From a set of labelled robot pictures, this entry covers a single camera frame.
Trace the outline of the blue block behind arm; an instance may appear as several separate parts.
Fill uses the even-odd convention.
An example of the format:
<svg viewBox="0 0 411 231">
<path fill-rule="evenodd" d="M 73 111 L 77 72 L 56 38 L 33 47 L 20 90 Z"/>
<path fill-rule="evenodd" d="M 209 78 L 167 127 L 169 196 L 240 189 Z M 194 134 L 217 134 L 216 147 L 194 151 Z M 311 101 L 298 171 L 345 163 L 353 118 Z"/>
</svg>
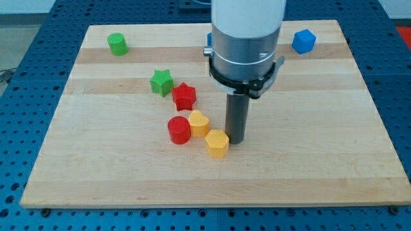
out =
<svg viewBox="0 0 411 231">
<path fill-rule="evenodd" d="M 211 47 L 212 46 L 212 33 L 207 34 L 207 46 Z"/>
</svg>

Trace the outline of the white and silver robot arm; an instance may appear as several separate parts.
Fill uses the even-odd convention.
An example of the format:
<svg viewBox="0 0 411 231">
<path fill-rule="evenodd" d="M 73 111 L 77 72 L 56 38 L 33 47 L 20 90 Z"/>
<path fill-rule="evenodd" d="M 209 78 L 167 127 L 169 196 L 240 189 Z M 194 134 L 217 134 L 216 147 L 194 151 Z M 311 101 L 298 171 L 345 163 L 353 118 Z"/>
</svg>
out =
<svg viewBox="0 0 411 231">
<path fill-rule="evenodd" d="M 286 0 L 212 0 L 214 69 L 234 81 L 251 81 L 271 69 Z"/>
</svg>

